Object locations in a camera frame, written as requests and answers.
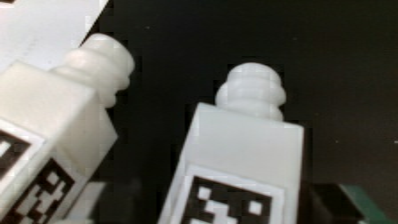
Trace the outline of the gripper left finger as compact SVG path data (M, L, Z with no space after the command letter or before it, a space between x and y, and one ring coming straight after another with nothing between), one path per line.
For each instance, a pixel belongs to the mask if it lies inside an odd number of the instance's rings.
M71 206L67 215L55 224L94 224L94 214L95 204L99 202L101 193L104 191L104 182L88 182L81 193L78 195L74 204Z

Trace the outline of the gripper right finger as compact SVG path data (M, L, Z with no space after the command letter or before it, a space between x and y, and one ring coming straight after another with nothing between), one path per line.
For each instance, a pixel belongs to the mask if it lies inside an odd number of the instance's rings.
M310 186L305 224L389 224L389 217L355 185Z

